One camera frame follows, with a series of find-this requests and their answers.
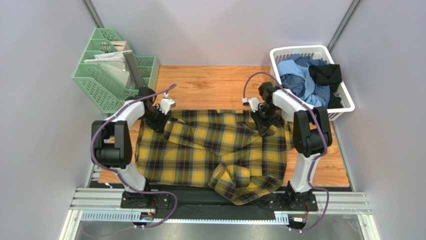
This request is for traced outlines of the yellow plaid long sleeve shirt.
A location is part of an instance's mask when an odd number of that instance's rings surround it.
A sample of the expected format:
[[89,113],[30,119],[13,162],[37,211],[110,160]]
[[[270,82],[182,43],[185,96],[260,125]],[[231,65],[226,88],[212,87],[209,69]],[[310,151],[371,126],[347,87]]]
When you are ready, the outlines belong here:
[[140,125],[135,165],[151,183],[210,188],[244,205],[282,186],[293,147],[279,112],[259,134],[248,110],[173,110],[163,133]]

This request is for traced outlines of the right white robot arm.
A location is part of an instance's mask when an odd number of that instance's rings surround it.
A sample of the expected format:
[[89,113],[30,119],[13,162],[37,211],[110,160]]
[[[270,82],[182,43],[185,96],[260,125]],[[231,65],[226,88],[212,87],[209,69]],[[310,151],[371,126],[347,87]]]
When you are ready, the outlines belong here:
[[332,144],[327,109],[302,104],[297,97],[271,82],[262,83],[258,91],[263,103],[253,97],[248,104],[260,135],[273,125],[278,110],[282,111],[284,120],[293,123],[297,160],[293,176],[281,198],[287,209],[304,210],[314,200],[312,181],[318,162]]

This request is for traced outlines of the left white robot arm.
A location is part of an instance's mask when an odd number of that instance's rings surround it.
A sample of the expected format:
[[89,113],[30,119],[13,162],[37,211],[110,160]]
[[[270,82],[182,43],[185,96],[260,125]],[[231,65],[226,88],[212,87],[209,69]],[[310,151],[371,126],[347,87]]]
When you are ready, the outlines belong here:
[[160,91],[160,103],[154,105],[158,93],[149,87],[141,87],[138,94],[128,97],[121,108],[105,120],[97,120],[91,126],[90,156],[101,169],[112,172],[124,186],[122,197],[132,204],[152,203],[153,192],[146,178],[132,162],[133,148],[129,128],[142,120],[156,133],[164,133],[176,102],[169,97],[174,87]]

